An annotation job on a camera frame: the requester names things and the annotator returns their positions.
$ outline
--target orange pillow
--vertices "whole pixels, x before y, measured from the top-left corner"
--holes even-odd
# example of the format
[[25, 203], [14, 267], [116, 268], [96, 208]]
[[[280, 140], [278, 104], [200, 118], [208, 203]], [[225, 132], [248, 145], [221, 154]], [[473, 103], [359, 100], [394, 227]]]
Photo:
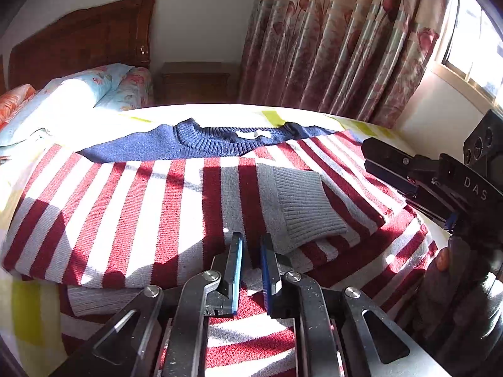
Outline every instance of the orange pillow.
[[35, 89], [30, 84], [18, 86], [0, 96], [0, 125], [6, 121], [16, 108], [29, 96], [35, 93]]

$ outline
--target navy blue knit fabric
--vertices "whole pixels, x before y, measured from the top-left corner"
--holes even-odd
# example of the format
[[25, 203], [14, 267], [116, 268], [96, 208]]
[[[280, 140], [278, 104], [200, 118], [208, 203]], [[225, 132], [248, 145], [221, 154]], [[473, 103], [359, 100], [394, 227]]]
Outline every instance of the navy blue knit fabric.
[[[243, 139], [236, 134], [236, 131], [254, 133], [257, 130], [270, 132], [271, 138]], [[334, 131], [318, 126], [305, 128], [292, 122], [280, 128], [202, 128], [195, 120], [188, 119], [176, 126], [162, 124], [150, 132], [132, 133], [91, 146], [79, 154], [95, 163], [242, 156], [257, 147], [332, 133]]]

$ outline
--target window sill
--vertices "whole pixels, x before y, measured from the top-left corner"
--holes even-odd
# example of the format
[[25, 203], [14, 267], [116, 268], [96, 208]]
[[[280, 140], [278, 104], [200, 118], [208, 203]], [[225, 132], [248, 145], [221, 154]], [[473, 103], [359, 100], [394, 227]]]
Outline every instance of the window sill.
[[489, 100], [477, 92], [477, 90], [474, 89], [468, 82], [465, 82], [464, 79], [446, 66], [442, 65], [440, 62], [430, 61], [428, 69], [461, 93], [482, 114], [485, 114], [487, 110], [493, 108], [493, 105]]

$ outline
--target sweater sleeve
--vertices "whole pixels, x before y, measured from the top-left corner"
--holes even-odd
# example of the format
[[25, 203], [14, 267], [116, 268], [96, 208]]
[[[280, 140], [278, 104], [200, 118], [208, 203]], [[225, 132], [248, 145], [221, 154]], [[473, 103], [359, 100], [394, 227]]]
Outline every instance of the sweater sleeve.
[[345, 225], [317, 173], [238, 157], [95, 164], [54, 145], [18, 204], [3, 266], [68, 285], [174, 287], [234, 231], [257, 264], [266, 232], [284, 253]]

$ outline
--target window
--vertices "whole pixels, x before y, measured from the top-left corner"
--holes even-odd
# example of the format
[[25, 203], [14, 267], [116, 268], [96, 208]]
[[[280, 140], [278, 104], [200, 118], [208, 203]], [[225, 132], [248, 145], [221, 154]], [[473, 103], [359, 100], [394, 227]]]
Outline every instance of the window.
[[457, 0], [456, 22], [443, 64], [490, 102], [502, 103], [503, 42], [476, 0]]

